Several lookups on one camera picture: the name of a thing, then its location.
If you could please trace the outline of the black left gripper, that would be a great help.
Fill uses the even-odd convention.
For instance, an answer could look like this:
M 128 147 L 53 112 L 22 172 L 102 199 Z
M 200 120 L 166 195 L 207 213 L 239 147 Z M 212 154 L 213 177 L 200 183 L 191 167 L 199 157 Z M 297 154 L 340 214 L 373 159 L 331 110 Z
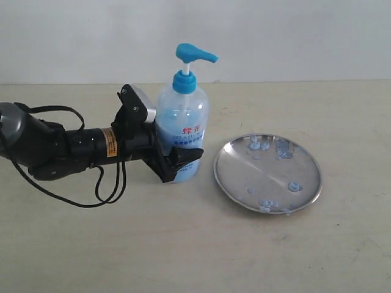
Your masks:
M 127 122 L 111 123 L 118 142 L 121 162 L 142 160 L 163 183 L 171 182 L 171 169 L 176 171 L 174 182 L 192 179 L 198 171 L 202 148 L 172 147 L 169 155 L 163 154 L 156 135 L 155 124 Z

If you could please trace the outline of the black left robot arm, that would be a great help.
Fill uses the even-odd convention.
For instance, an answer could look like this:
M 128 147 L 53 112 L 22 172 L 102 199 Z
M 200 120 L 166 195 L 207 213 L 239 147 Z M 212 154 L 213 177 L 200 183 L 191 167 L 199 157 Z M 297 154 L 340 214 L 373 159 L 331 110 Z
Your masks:
M 1 156 L 27 167 L 39 181 L 54 181 L 87 168 L 128 161 L 144 161 L 162 182 L 174 180 L 179 169 L 202 157 L 201 148 L 174 146 L 165 155 L 154 122 L 138 118 L 121 106 L 108 128 L 66 130 L 60 123 L 34 114 L 71 111 L 67 106 L 30 108 L 23 103 L 1 103 Z

